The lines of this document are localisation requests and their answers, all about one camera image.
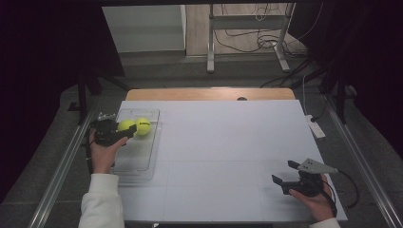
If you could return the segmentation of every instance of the white paper surface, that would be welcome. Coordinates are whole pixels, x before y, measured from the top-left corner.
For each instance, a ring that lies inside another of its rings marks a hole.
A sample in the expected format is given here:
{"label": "white paper surface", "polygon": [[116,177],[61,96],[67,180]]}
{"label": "white paper surface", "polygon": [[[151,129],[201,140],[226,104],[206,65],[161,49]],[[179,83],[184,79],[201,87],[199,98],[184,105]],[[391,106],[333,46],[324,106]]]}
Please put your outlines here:
{"label": "white paper surface", "polygon": [[[299,101],[122,102],[122,108],[158,108],[163,122],[153,180],[119,189],[125,220],[312,220],[271,178],[297,181],[289,160],[323,162]],[[337,219],[345,220],[338,202]]]}

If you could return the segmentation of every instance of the metal stand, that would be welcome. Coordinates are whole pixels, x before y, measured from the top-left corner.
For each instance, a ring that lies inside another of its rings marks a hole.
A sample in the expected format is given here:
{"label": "metal stand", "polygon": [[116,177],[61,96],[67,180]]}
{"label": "metal stand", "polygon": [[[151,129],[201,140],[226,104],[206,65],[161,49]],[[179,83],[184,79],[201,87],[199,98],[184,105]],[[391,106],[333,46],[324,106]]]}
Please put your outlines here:
{"label": "metal stand", "polygon": [[218,15],[213,12],[213,4],[210,4],[207,72],[214,72],[214,40],[215,29],[281,29],[278,41],[274,45],[274,51],[278,57],[283,72],[289,72],[287,61],[282,52],[282,43],[290,24],[294,3],[290,3],[285,15],[267,15],[265,20],[256,20],[255,15]]}

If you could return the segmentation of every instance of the hand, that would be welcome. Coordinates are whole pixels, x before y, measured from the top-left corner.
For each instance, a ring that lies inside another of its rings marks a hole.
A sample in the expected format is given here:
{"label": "hand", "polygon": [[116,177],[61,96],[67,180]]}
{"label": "hand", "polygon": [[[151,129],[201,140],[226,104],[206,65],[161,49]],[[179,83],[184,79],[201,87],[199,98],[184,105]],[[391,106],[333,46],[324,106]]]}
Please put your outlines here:
{"label": "hand", "polygon": [[[321,174],[320,176],[322,177],[323,181],[327,182],[327,178],[325,175]],[[326,183],[324,184],[324,191],[329,196],[332,196],[332,192]],[[330,203],[328,200],[326,200],[325,197],[323,197],[322,194],[319,194],[312,198],[308,198],[294,189],[290,189],[289,192],[291,196],[301,201],[303,204],[305,204],[305,206],[309,208],[309,210],[311,211],[311,215],[316,221],[323,221],[326,219],[334,218]]]}
{"label": "hand", "polygon": [[116,143],[109,147],[105,147],[97,144],[94,141],[94,133],[95,130],[91,129],[89,134],[90,146],[91,150],[91,160],[92,160],[92,169],[93,173],[110,173],[110,167],[115,162],[116,153],[118,149],[126,144],[128,141],[128,137],[121,138]]}

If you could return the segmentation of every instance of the transparent tray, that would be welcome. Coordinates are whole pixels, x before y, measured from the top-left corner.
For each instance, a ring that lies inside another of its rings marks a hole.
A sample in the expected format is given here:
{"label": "transparent tray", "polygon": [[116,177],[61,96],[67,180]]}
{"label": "transparent tray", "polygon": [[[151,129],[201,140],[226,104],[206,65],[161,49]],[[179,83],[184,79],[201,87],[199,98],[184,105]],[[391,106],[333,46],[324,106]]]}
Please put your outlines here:
{"label": "transparent tray", "polygon": [[135,121],[140,117],[145,117],[150,121],[151,130],[143,136],[135,135],[119,149],[115,165],[112,168],[112,173],[120,176],[119,184],[149,181],[154,175],[162,127],[159,121],[160,110],[121,109],[116,121],[121,122],[127,119]]}

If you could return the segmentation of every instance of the tennis ball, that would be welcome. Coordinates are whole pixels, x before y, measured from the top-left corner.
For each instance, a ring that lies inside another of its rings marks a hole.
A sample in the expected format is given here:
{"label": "tennis ball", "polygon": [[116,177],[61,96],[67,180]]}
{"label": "tennis ball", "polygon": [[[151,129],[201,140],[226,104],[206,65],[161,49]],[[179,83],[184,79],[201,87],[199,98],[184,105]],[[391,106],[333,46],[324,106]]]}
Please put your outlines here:
{"label": "tennis ball", "polygon": [[151,123],[148,119],[140,117],[136,120],[137,134],[146,135],[151,130]]}
{"label": "tennis ball", "polygon": [[128,128],[130,128],[130,126],[136,124],[135,121],[133,120],[124,120],[119,122],[118,124],[118,131],[124,131],[127,130]]}

